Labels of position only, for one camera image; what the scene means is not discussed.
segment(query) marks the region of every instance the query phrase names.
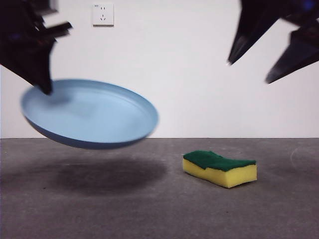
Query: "concrete floor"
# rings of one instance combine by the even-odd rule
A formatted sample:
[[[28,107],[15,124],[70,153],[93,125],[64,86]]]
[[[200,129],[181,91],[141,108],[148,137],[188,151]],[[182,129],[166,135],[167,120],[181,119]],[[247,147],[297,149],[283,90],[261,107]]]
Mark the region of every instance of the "concrete floor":
[[[225,189],[183,173],[203,149],[257,160]],[[146,139],[84,150],[1,140],[2,239],[318,239],[319,139]]]

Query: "plate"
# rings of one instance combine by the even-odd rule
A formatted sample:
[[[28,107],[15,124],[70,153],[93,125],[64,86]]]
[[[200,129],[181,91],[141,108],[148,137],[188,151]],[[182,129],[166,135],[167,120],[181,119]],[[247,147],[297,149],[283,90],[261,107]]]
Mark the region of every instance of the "plate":
[[[118,148],[147,137],[157,125],[155,107],[128,89],[82,79],[57,80],[52,86],[50,96],[28,89],[21,108],[33,128],[59,143]]]

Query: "wall outlet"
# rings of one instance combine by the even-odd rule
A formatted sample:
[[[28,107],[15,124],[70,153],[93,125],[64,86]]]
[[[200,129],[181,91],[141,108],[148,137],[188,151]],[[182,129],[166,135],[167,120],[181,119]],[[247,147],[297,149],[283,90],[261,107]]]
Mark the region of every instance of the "wall outlet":
[[[93,4],[92,24],[93,26],[114,26],[114,4]]]

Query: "yellow sponge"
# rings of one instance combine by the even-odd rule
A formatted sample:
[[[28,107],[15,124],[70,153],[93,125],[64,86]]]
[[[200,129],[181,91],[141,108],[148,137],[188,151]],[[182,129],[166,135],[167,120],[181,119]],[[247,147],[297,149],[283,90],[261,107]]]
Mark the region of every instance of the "yellow sponge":
[[[185,154],[183,170],[225,188],[257,180],[255,160],[228,159],[211,151],[198,150]]]

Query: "white wall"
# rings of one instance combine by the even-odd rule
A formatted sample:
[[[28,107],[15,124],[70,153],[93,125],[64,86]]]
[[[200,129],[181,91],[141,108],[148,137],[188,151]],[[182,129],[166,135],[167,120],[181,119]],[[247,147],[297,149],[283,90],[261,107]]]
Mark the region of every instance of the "white wall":
[[[53,79],[100,80],[142,94],[160,114],[152,137],[319,136],[318,64],[264,83],[293,25],[277,22],[229,67],[239,1],[112,2],[114,28],[91,27],[91,0],[60,0],[59,14],[45,19],[74,27],[54,48]],[[20,113],[27,87],[2,67],[2,137],[41,137]]]

